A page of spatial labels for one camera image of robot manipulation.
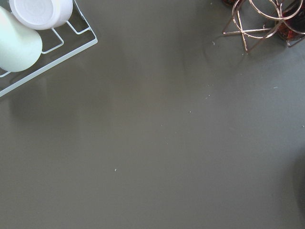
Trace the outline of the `pale green cup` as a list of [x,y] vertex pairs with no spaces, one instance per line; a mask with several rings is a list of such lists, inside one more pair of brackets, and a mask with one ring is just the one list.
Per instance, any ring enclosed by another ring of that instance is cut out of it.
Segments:
[[21,24],[13,14],[0,8],[0,68],[21,72],[33,66],[42,52],[42,39]]

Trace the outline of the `dark tea bottle front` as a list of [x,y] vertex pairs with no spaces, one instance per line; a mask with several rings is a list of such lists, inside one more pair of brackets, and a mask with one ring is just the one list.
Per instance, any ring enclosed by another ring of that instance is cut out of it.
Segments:
[[279,4],[279,1],[273,0],[272,2],[276,3],[281,17],[292,16],[296,11],[297,13],[284,21],[276,21],[271,32],[268,32],[262,39],[266,39],[270,33],[272,36],[277,32],[280,37],[286,40],[289,47],[292,46],[290,42],[295,42],[294,45],[296,45],[305,38],[305,1],[303,1],[300,6],[300,1],[294,0],[284,10],[282,9],[281,4]]

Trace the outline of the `white cup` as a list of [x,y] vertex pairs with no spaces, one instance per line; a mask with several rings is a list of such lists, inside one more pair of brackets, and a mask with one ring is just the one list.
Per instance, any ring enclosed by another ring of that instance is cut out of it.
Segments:
[[35,30],[60,27],[73,11],[72,0],[10,0],[9,5],[19,22]]

